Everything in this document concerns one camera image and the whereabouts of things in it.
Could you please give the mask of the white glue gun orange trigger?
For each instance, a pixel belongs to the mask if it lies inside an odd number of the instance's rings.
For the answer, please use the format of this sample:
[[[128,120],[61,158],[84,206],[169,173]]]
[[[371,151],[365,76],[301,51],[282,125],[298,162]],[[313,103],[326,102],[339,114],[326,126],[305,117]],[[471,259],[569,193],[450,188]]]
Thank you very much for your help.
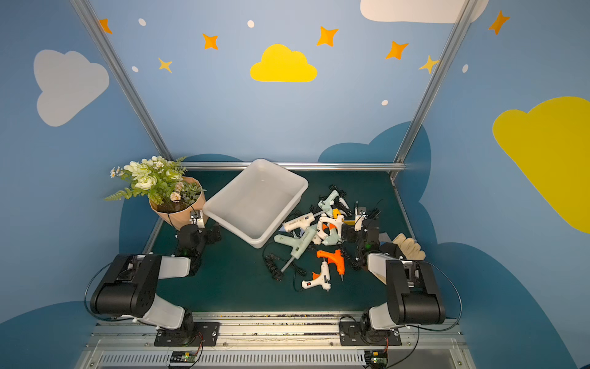
[[[325,246],[335,246],[342,241],[342,226],[344,216],[338,215],[336,218],[320,217],[317,223],[317,233],[313,242]]]

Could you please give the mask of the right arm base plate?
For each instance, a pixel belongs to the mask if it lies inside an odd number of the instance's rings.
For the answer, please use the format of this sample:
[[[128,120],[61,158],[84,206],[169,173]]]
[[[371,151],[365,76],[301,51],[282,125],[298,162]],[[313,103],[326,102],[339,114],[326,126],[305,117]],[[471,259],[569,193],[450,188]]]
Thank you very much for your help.
[[[401,346],[397,330],[375,330],[367,323],[344,320],[338,323],[342,346]]]

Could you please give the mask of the small white orange-trigger glue gun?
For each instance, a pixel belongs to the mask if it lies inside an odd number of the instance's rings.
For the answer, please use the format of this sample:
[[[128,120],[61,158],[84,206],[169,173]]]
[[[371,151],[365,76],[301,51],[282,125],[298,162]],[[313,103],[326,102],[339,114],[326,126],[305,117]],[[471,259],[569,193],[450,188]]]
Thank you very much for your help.
[[[310,281],[302,281],[301,287],[302,289],[310,289],[317,286],[322,287],[325,291],[329,291],[331,289],[330,284],[330,269],[326,260],[323,260],[321,263],[321,273],[312,274],[312,279]]]

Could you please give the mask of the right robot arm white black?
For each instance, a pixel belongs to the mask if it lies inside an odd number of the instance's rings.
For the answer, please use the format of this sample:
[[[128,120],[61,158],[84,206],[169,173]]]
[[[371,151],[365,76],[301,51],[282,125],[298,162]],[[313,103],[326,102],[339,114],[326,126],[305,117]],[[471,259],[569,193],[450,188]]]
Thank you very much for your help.
[[[359,220],[354,229],[360,266],[386,288],[386,301],[361,318],[362,339],[379,344],[401,326],[444,323],[446,308],[421,246],[403,233],[393,239],[381,235],[376,219]]]

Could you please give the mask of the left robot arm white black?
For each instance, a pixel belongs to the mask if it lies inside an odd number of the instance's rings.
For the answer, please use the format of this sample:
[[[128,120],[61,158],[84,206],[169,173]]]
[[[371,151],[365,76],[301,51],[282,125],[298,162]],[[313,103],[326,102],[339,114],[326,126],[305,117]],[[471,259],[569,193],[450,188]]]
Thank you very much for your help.
[[[196,275],[204,249],[221,240],[221,227],[187,224],[178,231],[173,256],[120,254],[101,269],[104,276],[92,296],[83,298],[87,312],[102,321],[133,320],[156,327],[156,347],[213,347],[220,324],[198,323],[192,312],[158,296],[158,282]]]

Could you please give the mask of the large mint green glue gun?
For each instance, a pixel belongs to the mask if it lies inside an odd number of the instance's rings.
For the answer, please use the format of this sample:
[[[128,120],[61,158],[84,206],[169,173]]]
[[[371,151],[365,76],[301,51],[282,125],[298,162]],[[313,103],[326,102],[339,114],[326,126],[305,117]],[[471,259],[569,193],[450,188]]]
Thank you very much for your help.
[[[294,260],[298,260],[301,255],[307,250],[310,243],[313,242],[317,234],[315,227],[310,226],[307,228],[300,238],[289,237],[287,235],[275,235],[273,240],[278,244],[283,244],[291,247],[291,258],[282,267],[281,273],[285,272],[286,269],[291,265]]]

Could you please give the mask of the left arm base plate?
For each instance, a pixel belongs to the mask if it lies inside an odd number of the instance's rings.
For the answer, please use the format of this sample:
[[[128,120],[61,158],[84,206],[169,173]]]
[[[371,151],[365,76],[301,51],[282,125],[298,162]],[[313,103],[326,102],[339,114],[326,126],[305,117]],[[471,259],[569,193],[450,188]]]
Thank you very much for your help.
[[[193,322],[176,330],[158,329],[155,347],[214,347],[219,336],[219,322]]]

